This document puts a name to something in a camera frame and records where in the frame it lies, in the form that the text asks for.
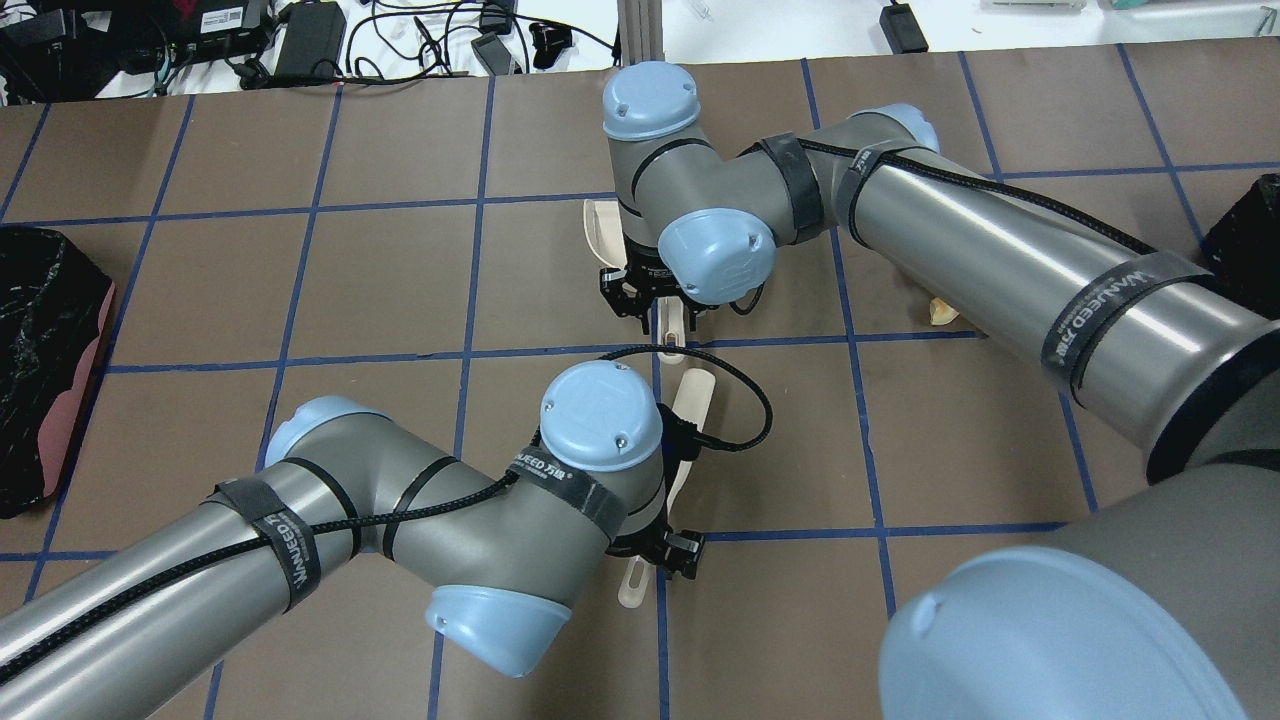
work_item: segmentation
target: black cable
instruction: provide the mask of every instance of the black cable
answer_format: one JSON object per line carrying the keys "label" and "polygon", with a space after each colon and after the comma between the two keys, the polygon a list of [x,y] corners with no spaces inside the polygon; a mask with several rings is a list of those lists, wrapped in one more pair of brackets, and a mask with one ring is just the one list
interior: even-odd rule
{"label": "black cable", "polygon": [[760,287],[755,288],[755,295],[751,296],[751,301],[746,304],[746,307],[739,307],[737,301],[735,300],[728,304],[728,309],[739,315],[750,315],[751,310],[755,310],[755,306],[760,302],[762,295],[764,295],[764,283],[760,283]]}
{"label": "black cable", "polygon": [[598,36],[591,35],[590,32],[586,32],[585,29],[582,29],[582,28],[580,28],[577,26],[571,26],[568,23],[562,23],[561,20],[550,20],[550,19],[547,19],[547,18],[534,18],[531,15],[518,15],[518,14],[516,14],[515,17],[520,18],[522,20],[530,20],[530,22],[535,22],[535,23],[550,23],[550,24],[558,24],[561,27],[567,27],[568,29],[571,29],[571,31],[581,35],[582,37],[586,37],[588,40],[594,40],[595,42],[599,42],[607,50],[613,50],[613,44],[612,42],[605,42],[603,40],[600,40]]}
{"label": "black cable", "polygon": [[760,401],[760,407],[764,409],[764,427],[760,428],[760,432],[756,433],[755,437],[753,437],[746,442],[730,442],[727,439],[721,439],[718,437],[713,437],[703,432],[695,430],[694,439],[699,445],[701,445],[703,447],[708,447],[710,450],[719,450],[724,452],[741,452],[744,450],[750,450],[760,445],[764,441],[764,438],[769,436],[769,430],[773,429],[773,405],[769,404],[769,397],[764,395],[764,389],[762,389],[760,386],[755,383],[755,380],[748,377],[746,373],[739,370],[733,365],[730,365],[727,361],[721,360],[719,357],[709,352],[703,352],[701,350],[694,350],[691,347],[681,347],[676,345],[673,346],[636,345],[632,347],[623,347],[622,350],[614,350],[613,352],[605,352],[604,355],[600,355],[600,360],[617,360],[620,357],[627,357],[630,355],[645,355],[653,352],[669,352],[675,355],[685,355],[687,357],[696,357],[705,363],[710,363],[712,365],[716,365],[717,368],[737,378],[742,384],[746,386],[748,389],[755,393],[755,397]]}
{"label": "black cable", "polygon": [[[467,13],[472,13],[472,12],[479,13],[479,12],[483,12],[485,9],[492,8],[492,9],[497,9],[497,10],[500,10],[500,12],[506,13],[508,17],[513,17],[513,13],[508,12],[506,8],[503,8],[500,5],[495,5],[495,4],[489,3],[486,0],[463,0],[463,1],[458,1],[458,3],[440,3],[440,4],[435,4],[435,5],[425,5],[425,6],[421,6],[421,8],[413,8],[413,6],[408,6],[408,5],[392,5],[389,3],[381,3],[379,0],[379,5],[381,5],[383,8],[388,8],[388,9],[396,10],[393,13],[383,13],[383,14],[378,15],[379,18],[408,18],[408,17],[420,17],[420,15],[445,15],[445,26],[444,26],[445,27],[445,40],[442,41],[442,45],[443,45],[443,51],[444,51],[444,70],[447,73],[449,73],[449,74],[452,74],[453,67],[452,67],[451,58],[449,58],[449,45],[448,45],[448,41],[447,41],[447,36],[451,32],[451,24],[452,24],[453,14],[458,13],[460,10],[467,12]],[[462,5],[479,5],[479,8],[462,8]],[[352,72],[351,53],[352,53],[353,40],[355,40],[356,35],[360,32],[360,28],[362,28],[365,24],[372,22],[374,19],[375,18],[372,15],[370,15],[367,18],[361,18],[351,28],[351,33],[347,36],[347,53],[346,53],[344,65],[346,65],[348,73]],[[525,64],[529,65],[529,42],[525,38],[525,31],[520,28],[518,23],[516,24],[516,29],[520,33],[520,44],[521,44],[521,47],[524,49]]]}
{"label": "black cable", "polygon": [[370,3],[370,5],[369,5],[369,17],[374,22],[374,33],[378,36],[378,40],[381,40],[383,45],[385,45],[387,47],[389,47],[390,51],[394,53],[402,60],[421,60],[421,58],[422,58],[421,53],[419,53],[417,58],[415,58],[412,55],[406,55],[404,53],[401,53],[399,47],[396,47],[396,45],[390,40],[388,40],[387,36],[383,35],[381,28],[378,27],[378,6],[379,5],[381,5],[381,3],[379,3],[378,0],[372,0]]}
{"label": "black cable", "polygon": [[[479,489],[471,495],[460,497],[457,500],[451,500],[448,502],[442,502],[439,505],[431,505],[428,507],[419,507],[417,510],[403,510],[401,512],[383,512],[381,515],[365,515],[361,518],[347,518],[343,520],[334,520],[332,523],[320,523],[317,525],[311,525],[311,530],[317,534],[338,533],[344,530],[351,530],[353,528],[367,528],[371,525],[385,525],[389,523],[407,523],[411,520],[421,520],[425,518],[433,518],[435,515],[443,515],[445,512],[453,512],[470,507],[479,502],[484,502],[490,497],[497,496],[503,489],[511,487],[517,479],[517,475],[512,471],[507,471],[500,480],[490,484],[484,489]],[[70,641],[76,639],[81,634],[88,632],[91,628],[106,620],[111,615],[124,610],[129,605],[133,605],[138,600],[172,585],[178,580],[209,568],[210,565],[229,560],[238,555],[243,555],[251,550],[257,550],[260,547],[266,547],[270,541],[259,536],[252,539],[242,541],[225,547],[219,547],[204,555],[192,557],[169,568],[168,570],[161,570],[155,575],[124,589],[119,593],[111,596],[110,598],[100,602],[91,610],[87,610],[74,620],[67,623],[61,628],[58,628],[49,635],[45,635],[35,644],[22,651],[12,660],[0,665],[0,685],[4,685],[9,680],[14,679],[24,670],[40,662],[45,657],[49,657],[52,652],[64,647]]]}
{"label": "black cable", "polygon": [[378,63],[370,60],[369,58],[365,58],[364,55],[361,55],[360,58],[356,58],[356,74],[357,76],[360,76],[360,61],[361,60],[364,60],[364,61],[366,61],[366,63],[369,63],[370,65],[374,67],[374,72],[378,73],[378,79],[387,79],[387,76],[383,74],[383,69],[378,67]]}
{"label": "black cable", "polygon": [[[856,158],[858,150],[849,147],[840,147],[836,145],[827,145],[823,142],[814,142],[812,140],[800,140],[800,146],[805,150],[817,150],[818,152],[826,152],[828,155],[840,155],[842,158]],[[934,168],[925,163],[913,160],[910,158],[904,158],[902,155],[895,152],[886,152],[881,155],[881,163],[891,165],[902,170],[906,170],[914,176],[919,176],[928,179],[934,179],[938,182],[945,182],[948,184],[955,184],[959,187],[966,187],[969,190],[984,190],[987,192],[995,192],[997,195],[1004,195],[1006,197],[1012,197],[1014,200],[1021,200],[1023,202],[1029,202],[1032,205],[1038,205],[1056,213],[1076,224],[1084,225],[1085,228],[1116,242],[1117,245],[1137,252],[1138,255],[1151,255],[1156,252],[1156,249],[1147,245],[1146,242],[1133,237],[1132,234],[1124,232],[1123,229],[1107,224],[1088,213],[1073,208],[1052,197],[1047,197],[1038,192],[1032,192],[1029,190],[1023,190],[1020,187],[1012,187],[1005,183],[988,181],[986,178],[977,178],[972,176],[963,176],[960,173],[952,173],[951,170],[943,170],[942,168]]]}

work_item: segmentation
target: black box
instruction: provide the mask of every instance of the black box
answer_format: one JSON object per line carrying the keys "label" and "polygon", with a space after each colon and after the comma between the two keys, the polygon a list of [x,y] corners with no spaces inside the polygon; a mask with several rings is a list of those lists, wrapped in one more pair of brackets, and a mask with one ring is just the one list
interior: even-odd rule
{"label": "black box", "polygon": [[[275,61],[276,76],[319,76],[338,72],[338,50],[347,32],[347,17],[337,3],[294,3],[282,13],[284,41]],[[324,79],[316,79],[319,85]]]}
{"label": "black box", "polygon": [[178,65],[260,53],[275,20],[266,0],[154,0],[140,13],[113,10],[106,32],[120,69],[141,74],[160,68],[164,41]]}

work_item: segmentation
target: blue tape grid line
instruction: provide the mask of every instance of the blue tape grid line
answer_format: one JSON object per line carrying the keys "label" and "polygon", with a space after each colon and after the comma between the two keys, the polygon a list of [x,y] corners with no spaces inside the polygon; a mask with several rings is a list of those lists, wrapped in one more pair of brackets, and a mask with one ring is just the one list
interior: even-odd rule
{"label": "blue tape grid line", "polygon": [[[489,77],[489,87],[484,101],[484,133],[480,140],[480,179],[476,181],[476,222],[471,237],[471,284],[467,291],[467,324],[462,340],[462,370],[458,377],[458,409],[453,425],[453,456],[462,457],[463,436],[467,424],[467,391],[471,386],[471,359],[476,325],[476,296],[480,288],[480,243],[484,237],[485,188],[489,182],[489,141],[493,135],[493,96],[497,79]],[[435,633],[431,648],[431,684],[428,691],[426,716],[439,717],[440,674],[444,667],[444,635]]]}
{"label": "blue tape grid line", "polygon": [[1160,136],[1160,128],[1156,127],[1156,118],[1151,114],[1151,105],[1147,104],[1147,96],[1142,92],[1142,85],[1138,83],[1138,73],[1134,72],[1133,61],[1129,60],[1129,51],[1125,50],[1124,45],[1116,45],[1116,53],[1120,54],[1120,63],[1124,65],[1125,74],[1129,76],[1129,85],[1133,86],[1133,92],[1138,96],[1142,115],[1147,119],[1147,127],[1151,129],[1151,137],[1156,141],[1156,149],[1160,150],[1160,159],[1165,161],[1165,172],[1169,173],[1169,179],[1174,183],[1174,191],[1178,193],[1178,201],[1183,205],[1183,213],[1187,214],[1187,222],[1192,225],[1192,232],[1196,233],[1196,242],[1199,243],[1201,252],[1208,255],[1208,250],[1204,246],[1204,234],[1201,232],[1199,223],[1196,222],[1196,213],[1192,211],[1190,200],[1187,199],[1187,191],[1183,190],[1183,181],[1178,178],[1178,170],[1174,168],[1174,160],[1169,155],[1169,147],[1165,146],[1165,138]]}
{"label": "blue tape grid line", "polygon": [[[822,118],[818,114],[818,96],[813,88],[813,76],[809,72],[809,60],[800,61],[800,70],[804,76],[805,96],[809,100],[809,119],[814,129],[822,127]],[[879,497],[879,477],[876,473],[876,454],[872,450],[870,418],[867,413],[867,392],[863,387],[863,366],[858,354],[858,331],[854,328],[854,314],[849,304],[849,287],[845,282],[845,256],[840,250],[840,233],[832,228],[828,232],[831,238],[831,252],[836,265],[836,290],[840,293],[840,311],[845,320],[845,342],[849,347],[849,368],[852,374],[854,400],[858,405],[858,430],[863,443],[863,462],[867,468],[867,492],[872,502],[872,519],[878,534],[876,544],[879,552],[881,582],[884,587],[884,611],[893,616],[897,611],[897,597],[893,592],[893,568],[888,555],[888,538],[884,530],[884,509]]]}
{"label": "blue tape grid line", "polygon": [[[957,332],[918,332],[918,333],[874,333],[859,334],[854,340],[865,342],[909,342],[924,340],[978,340],[982,336],[973,331]],[[808,336],[808,337],[760,337],[760,338],[726,338],[710,342],[689,341],[689,347],[698,350],[716,350],[723,347],[768,347],[768,346],[803,346],[803,345],[838,345],[847,342],[846,336]],[[287,357],[284,365],[296,368],[302,365],[351,365],[353,363],[417,363],[431,360],[462,360],[467,356],[472,360],[492,357],[530,357],[541,355],[603,355],[631,347],[632,343],[620,345],[564,345],[556,347],[513,347],[508,350],[471,350],[431,352],[426,355],[415,354],[388,354],[388,355],[334,355],[319,357]],[[145,373],[224,373],[233,370],[261,370],[279,366],[279,360],[248,360],[243,363],[193,363],[193,364],[154,364],[154,365],[110,365],[105,373],[111,375],[145,374]]]}
{"label": "blue tape grid line", "polygon": [[[169,152],[169,164],[165,167],[164,178],[161,178],[160,181],[160,188],[156,191],[155,204],[151,206],[151,217],[147,222],[147,229],[142,234],[142,242],[138,245],[138,254],[133,261],[133,268],[129,270],[129,279],[125,283],[124,295],[120,299],[120,310],[116,314],[115,323],[111,327],[110,341],[108,342],[106,348],[104,350],[104,360],[102,360],[104,364],[110,361],[111,352],[115,348],[115,338],[116,336],[119,336],[120,324],[123,323],[124,319],[124,313],[125,310],[128,310],[129,306],[129,299],[133,296],[133,286],[137,282],[138,270],[142,268],[142,258],[146,255],[147,245],[151,242],[151,232],[155,229],[155,217],[160,214],[160,205],[161,202],[164,202],[165,191],[168,191],[169,188],[169,178],[173,177],[173,168],[178,163],[178,151],[182,149],[182,138],[187,135],[187,126],[191,123],[191,111],[192,108],[195,108],[195,105],[196,105],[196,97],[191,96],[187,100],[187,109],[183,113],[182,124],[178,127],[178,136],[174,138],[173,150]],[[38,133],[33,133],[32,143],[31,146],[27,147],[27,158],[31,156],[32,147],[35,146],[36,142],[35,137],[36,135]],[[13,187],[10,190],[18,186],[19,179],[20,176],[18,178],[14,178]],[[82,436],[84,428],[88,427],[88,423],[92,418],[93,406],[96,405],[97,401],[97,393],[102,386],[101,377],[97,377],[95,379],[97,382],[92,383],[93,389],[92,389],[92,396],[88,398],[90,401],[87,405],[88,410],[86,410],[84,419],[81,421],[81,425],[78,428],[77,436],[79,437],[73,438],[74,442],[72,443],[72,447],[74,450],[72,456],[67,459],[67,465],[63,470],[61,491],[58,493],[58,500],[54,501],[54,511],[49,516],[49,525],[45,528],[45,539],[41,544],[40,553],[36,557],[36,566],[32,568],[31,570],[31,582],[27,583],[27,593],[23,602],[31,602],[31,600],[36,597],[36,588],[40,585],[40,577],[45,571],[45,562],[50,556],[50,547],[54,544],[54,533],[58,532],[58,523],[63,516],[63,505],[67,502],[67,495],[70,492],[70,478],[74,471],[76,462],[77,460],[79,460],[79,447],[82,445],[81,439],[83,439]]]}
{"label": "blue tape grid line", "polygon": [[27,163],[31,161],[31,154],[36,150],[36,142],[40,140],[40,132],[45,129],[45,120],[49,119],[50,108],[52,108],[52,105],[45,105],[45,109],[40,111],[40,119],[36,122],[36,129],[31,131],[31,140],[27,141],[27,150],[22,154],[22,161],[18,163],[18,172],[13,174],[13,182],[9,183],[9,191],[4,193],[4,202],[0,204],[0,220],[4,220],[5,214],[9,211],[9,205],[13,202],[13,196],[18,193],[18,182],[22,181],[22,173],[27,169]]}
{"label": "blue tape grid line", "polygon": [[289,311],[284,316],[284,332],[280,334],[280,354],[275,359],[275,379],[271,383],[271,400],[266,405],[266,418],[262,421],[262,436],[257,447],[257,469],[265,465],[266,446],[271,441],[271,428],[275,425],[275,409],[284,386],[284,370],[289,359],[289,345],[293,342],[293,323],[298,315],[298,300],[302,297],[302,282],[307,273],[307,258],[311,255],[311,241],[315,237],[316,215],[320,209],[320,196],[324,193],[324,181],[329,172],[329,154],[333,150],[333,137],[338,129],[338,114],[342,111],[342,86],[333,95],[333,109],[329,113],[329,131],[325,135],[324,150],[320,154],[320,169],[316,172],[316,186],[311,192],[311,208],[307,213],[307,228],[302,236],[302,249],[298,251],[298,268],[293,274],[293,290],[289,293]]}
{"label": "blue tape grid line", "polygon": [[[1257,163],[1221,163],[1221,164],[1201,164],[1201,165],[1169,165],[1169,167],[1143,167],[1143,168],[1103,168],[1103,169],[1082,169],[1082,170],[1029,170],[1020,173],[1004,173],[998,174],[998,178],[1004,179],[1028,179],[1028,178],[1075,178],[1075,177],[1106,177],[1106,176],[1143,176],[1143,174],[1161,174],[1175,172],[1179,174],[1187,173],[1210,173],[1221,170],[1275,170],[1280,169],[1280,160],[1262,160]],[[996,173],[986,174],[988,179],[998,179]],[[485,205],[509,205],[515,202],[556,202],[564,200],[614,200],[617,195],[613,192],[566,192],[566,193],[552,193],[552,195],[512,195],[506,197],[486,197],[484,199]],[[369,210],[396,210],[406,208],[451,208],[451,206],[467,206],[476,205],[479,199],[467,197],[461,200],[410,200],[403,202],[361,202],[351,205],[321,205],[316,208],[320,214],[326,213],[361,213]],[[170,213],[161,214],[155,218],[156,222],[180,222],[180,220],[210,220],[219,218],[256,218],[265,215],[303,215],[310,214],[311,208],[269,208],[269,209],[253,209],[253,210],[216,210],[209,213]],[[46,228],[60,228],[60,227],[77,227],[77,225],[105,225],[105,224],[120,224],[120,223],[145,223],[150,222],[152,218],[150,215],[119,215],[109,218],[78,218],[78,219],[50,219],[50,220],[24,220],[20,223],[5,223],[0,222],[0,227],[5,225],[40,225]]]}
{"label": "blue tape grid line", "polygon": [[[982,99],[978,97],[978,85],[973,79],[973,73],[969,70],[969,60],[965,59],[964,53],[959,53],[960,58],[960,70],[964,73],[964,82],[969,87],[969,99],[973,100],[973,111],[978,115],[978,128],[982,131],[983,143],[987,146],[987,156],[991,160],[991,167],[993,169],[993,176],[996,182],[1005,182],[1011,177],[1024,178],[1024,177],[1056,177],[1053,174],[1044,173],[1009,173],[1000,167],[1000,158],[996,155],[996,145],[991,141],[991,132],[987,127],[987,117],[982,110]],[[1142,168],[1140,170],[1153,170],[1165,172],[1164,168]],[[1089,174],[1117,174],[1110,172],[1091,172]],[[1093,492],[1093,475],[1089,473],[1089,462],[1084,456],[1084,446],[1080,442],[1080,430],[1075,423],[1075,410],[1071,407],[1070,401],[1066,396],[1059,393],[1059,405],[1062,409],[1062,423],[1066,425],[1066,437],[1071,443],[1071,454],[1075,457],[1075,469],[1080,475],[1080,489],[1084,493],[1084,503],[1088,506],[1089,512],[1098,511],[1098,498]]]}

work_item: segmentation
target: black velcro strap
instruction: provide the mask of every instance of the black velcro strap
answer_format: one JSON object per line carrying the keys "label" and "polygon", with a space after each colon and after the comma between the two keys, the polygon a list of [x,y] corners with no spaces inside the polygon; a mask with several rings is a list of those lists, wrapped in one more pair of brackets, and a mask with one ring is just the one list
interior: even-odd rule
{"label": "black velcro strap", "polygon": [[1143,255],[1111,268],[1084,286],[1050,325],[1041,365],[1074,397],[1102,336],[1130,307],[1165,286],[1212,278],[1204,268],[1170,252]]}
{"label": "black velcro strap", "polygon": [[243,478],[214,486],[205,502],[225,505],[253,525],[257,534],[271,542],[275,559],[289,585],[289,606],[302,602],[320,584],[320,555],[315,533],[284,505],[271,486],[257,478]]}
{"label": "black velcro strap", "polygon": [[858,196],[861,195],[863,186],[867,184],[867,181],[876,172],[876,168],[879,167],[886,154],[896,154],[916,147],[929,150],[909,140],[886,140],[884,142],[868,145],[858,151],[852,164],[845,170],[845,177],[840,181],[840,187],[836,188],[836,211],[838,213],[841,208],[847,208],[849,214],[845,218],[845,227],[849,229],[849,234],[854,236],[854,241],[858,245],[870,250],[870,246],[863,241],[861,236],[858,234],[858,228],[854,225],[854,209],[858,208]]}
{"label": "black velcro strap", "polygon": [[[338,498],[338,503],[342,505],[342,511],[344,515],[347,515],[348,520],[355,520],[356,518],[360,516],[360,514],[356,512],[356,503],[351,500],[351,496],[347,495],[347,491],[342,487],[342,483],[339,483],[337,478],[329,474],[329,470],[325,470],[324,468],[316,465],[315,462],[307,460],[306,457],[285,457],[284,460],[280,460],[280,462],[288,462],[289,465],[296,465],[315,475],[316,479],[324,483],[324,487],[329,488],[329,492],[332,492],[333,496]],[[352,528],[351,556],[355,557],[357,555],[360,555],[360,528]]]}
{"label": "black velcro strap", "polygon": [[627,507],[613,491],[586,470],[570,468],[545,450],[529,446],[507,468],[522,479],[563,500],[566,505],[595,523],[612,541],[627,518]]}
{"label": "black velcro strap", "polygon": [[[413,478],[413,482],[410,483],[408,487],[404,488],[404,492],[401,493],[401,498],[396,502],[394,512],[403,512],[408,510],[408,506],[413,503],[413,498],[417,497],[417,493],[422,492],[422,488],[426,487],[426,483],[430,482],[430,479],[434,478],[440,470],[448,468],[449,465],[453,465],[457,461],[458,461],[457,457],[453,457],[452,455],[445,455],[444,457],[440,457],[439,460],[431,462],[426,468],[422,468],[422,471],[419,473],[417,477]],[[399,530],[399,523],[388,523],[387,529],[383,530],[383,555],[385,555],[392,561],[396,560],[394,547],[396,547],[396,533],[398,530]]]}
{"label": "black velcro strap", "polygon": [[676,150],[677,147],[684,147],[686,145],[701,145],[703,147],[712,146],[710,142],[707,142],[700,137],[681,137],[680,140],[672,140],[671,142],[658,146],[658,149],[650,152],[648,158],[640,160],[640,165],[636,167],[636,174],[631,176],[631,197],[636,196],[636,186],[640,184],[640,176],[649,169],[649,165],[652,165],[654,160],[662,158],[672,150]]}
{"label": "black velcro strap", "polygon": [[1240,348],[1183,401],[1151,448],[1147,482],[1156,484],[1185,470],[1222,415],[1276,372],[1280,372],[1280,329]]}
{"label": "black velcro strap", "polygon": [[822,190],[818,188],[818,177],[813,173],[809,155],[800,146],[800,140],[794,132],[785,132],[765,137],[759,146],[777,165],[782,183],[787,187],[791,224],[796,229],[795,242],[813,237],[823,224]]}

